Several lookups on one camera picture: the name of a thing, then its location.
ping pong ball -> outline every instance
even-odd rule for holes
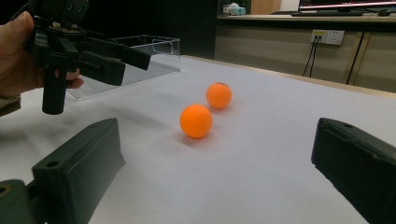
[[[206,90],[206,100],[215,109],[227,107],[232,97],[231,88],[222,82],[214,83]]]
[[[204,137],[212,128],[212,114],[203,105],[189,105],[180,114],[180,127],[188,137]]]

human hand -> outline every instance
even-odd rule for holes
[[[10,97],[44,86],[45,70],[35,67],[24,42],[34,29],[28,12],[22,12],[14,21],[0,25],[0,97]],[[79,71],[68,73],[67,88],[79,88],[84,81]]]

wall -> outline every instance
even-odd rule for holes
[[[261,15],[261,14],[271,14],[274,11],[280,10],[280,2],[281,0],[251,0],[251,10],[250,14],[252,15]]]
[[[281,0],[280,11],[297,11],[299,0]]]
[[[6,23],[28,0],[1,0]],[[181,54],[214,58],[217,2],[201,0],[90,1],[80,27],[108,37],[162,35],[180,39]]]

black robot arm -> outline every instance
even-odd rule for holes
[[[77,26],[89,6],[87,0],[30,0],[35,29],[27,43],[35,66],[46,70],[43,112],[64,111],[67,72],[119,86],[125,64],[147,70],[150,55],[104,35]]]

sleeve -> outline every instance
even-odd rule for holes
[[[0,97],[0,117],[21,109],[21,95]]]

